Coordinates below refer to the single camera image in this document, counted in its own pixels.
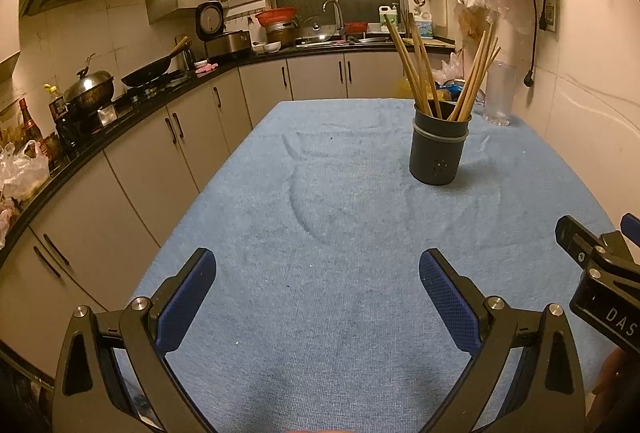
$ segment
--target frying pan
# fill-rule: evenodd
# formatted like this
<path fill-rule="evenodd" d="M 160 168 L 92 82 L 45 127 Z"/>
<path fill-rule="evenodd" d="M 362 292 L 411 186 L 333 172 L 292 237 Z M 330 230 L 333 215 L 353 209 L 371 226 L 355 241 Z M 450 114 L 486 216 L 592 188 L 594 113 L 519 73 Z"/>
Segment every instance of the frying pan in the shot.
<path fill-rule="evenodd" d="M 141 69 L 127 74 L 122 78 L 122 82 L 127 87 L 141 87 L 142 85 L 149 83 L 149 81 L 157 79 L 167 71 L 169 65 L 171 64 L 171 60 L 175 56 L 180 54 L 180 52 L 182 52 L 182 50 L 187 46 L 188 42 L 189 38 L 185 36 L 180 40 L 178 45 L 174 47 L 174 49 L 171 51 L 171 54 L 160 58 L 153 63 L 149 63 L 149 65 L 145 65 Z"/>

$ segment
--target table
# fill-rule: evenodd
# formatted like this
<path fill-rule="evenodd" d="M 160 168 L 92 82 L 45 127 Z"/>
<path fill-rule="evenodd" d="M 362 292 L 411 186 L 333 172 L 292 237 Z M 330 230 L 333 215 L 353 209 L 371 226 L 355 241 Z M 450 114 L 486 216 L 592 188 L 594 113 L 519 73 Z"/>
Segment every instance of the table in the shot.
<path fill-rule="evenodd" d="M 151 295 L 197 247 L 218 275 L 167 360 L 220 433 L 331 427 L 417 432 L 469 359 L 418 278 L 439 248 L 485 295 L 568 312 L 585 385 L 613 345 L 569 312 L 580 269 L 555 243 L 571 214 L 603 209 L 522 121 L 475 115 L 452 184 L 408 170 L 412 102 L 280 103 L 175 228 L 135 295 Z M 497 413 L 519 353 L 487 406 Z"/>

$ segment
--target silver bolt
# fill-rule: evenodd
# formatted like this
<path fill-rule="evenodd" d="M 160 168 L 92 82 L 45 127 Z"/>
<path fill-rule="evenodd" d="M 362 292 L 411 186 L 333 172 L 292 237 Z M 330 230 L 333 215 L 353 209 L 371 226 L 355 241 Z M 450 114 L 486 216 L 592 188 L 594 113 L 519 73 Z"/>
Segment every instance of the silver bolt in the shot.
<path fill-rule="evenodd" d="M 87 305 L 80 305 L 76 310 L 74 310 L 74 316 L 77 318 L 83 318 L 86 316 L 87 312 L 89 312 L 89 307 L 87 307 Z"/>
<path fill-rule="evenodd" d="M 139 298 L 135 298 L 131 302 L 131 308 L 133 308 L 133 310 L 144 310 L 148 304 L 149 304 L 148 298 L 141 296 Z"/>
<path fill-rule="evenodd" d="M 487 299 L 486 302 L 489 304 L 489 307 L 494 310 L 500 310 L 504 308 L 504 301 L 502 300 L 502 298 L 499 298 L 497 296 L 491 296 Z"/>
<path fill-rule="evenodd" d="M 561 316 L 562 312 L 564 311 L 558 303 L 552 303 L 551 305 L 549 305 L 549 312 L 551 312 L 551 314 L 553 314 L 554 316 Z"/>

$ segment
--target black countertop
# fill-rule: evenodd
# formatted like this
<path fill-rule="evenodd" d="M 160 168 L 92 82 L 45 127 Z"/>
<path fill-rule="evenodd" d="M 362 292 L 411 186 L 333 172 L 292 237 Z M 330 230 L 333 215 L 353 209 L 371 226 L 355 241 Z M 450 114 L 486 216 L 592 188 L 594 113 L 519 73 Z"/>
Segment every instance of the black countertop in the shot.
<path fill-rule="evenodd" d="M 446 45 L 427 45 L 427 52 L 431 54 L 450 54 L 453 48 Z M 4 247 L 0 249 L 0 267 L 4 264 L 7 256 L 11 252 L 22 232 L 27 228 L 31 220 L 45 206 L 45 204 L 57 193 L 57 191 L 65 185 L 65 183 L 73 177 L 87 162 L 100 153 L 111 142 L 119 136 L 130 130 L 140 121 L 170 103 L 174 99 L 189 92 L 190 90 L 200 86 L 201 84 L 217 77 L 234 68 L 244 65 L 262 63 L 271 60 L 304 57 L 322 54 L 338 54 L 341 52 L 394 52 L 393 43 L 371 43 L 371 44 L 331 44 L 325 46 L 313 46 L 309 48 L 287 48 L 273 54 L 251 55 L 249 57 L 233 60 L 225 64 L 219 65 L 215 70 L 186 80 L 180 86 L 172 90 L 163 90 L 155 97 L 146 100 L 139 106 L 135 106 L 132 110 L 118 116 L 118 119 L 101 130 L 92 137 L 92 141 L 84 148 L 84 150 L 73 159 L 67 166 L 61 169 L 54 177 L 47 180 L 39 189 L 38 193 L 28 201 L 20 204 L 21 214 L 7 232 Z"/>

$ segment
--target black cable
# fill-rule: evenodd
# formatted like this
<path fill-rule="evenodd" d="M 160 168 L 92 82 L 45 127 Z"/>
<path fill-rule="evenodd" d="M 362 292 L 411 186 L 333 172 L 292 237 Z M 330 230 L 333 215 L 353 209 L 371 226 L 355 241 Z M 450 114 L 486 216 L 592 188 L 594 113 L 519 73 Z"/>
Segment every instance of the black cable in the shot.
<path fill-rule="evenodd" d="M 536 62 L 536 39 L 538 38 L 538 6 L 536 5 L 536 0 L 533 0 L 533 12 L 534 12 L 534 22 L 533 22 L 533 49 L 531 50 L 531 67 L 529 68 L 529 72 L 523 79 L 523 83 L 527 87 L 533 86 L 533 67 Z"/>
<path fill-rule="evenodd" d="M 540 12 L 538 27 L 540 30 L 546 30 L 546 0 L 542 0 L 542 11 Z"/>

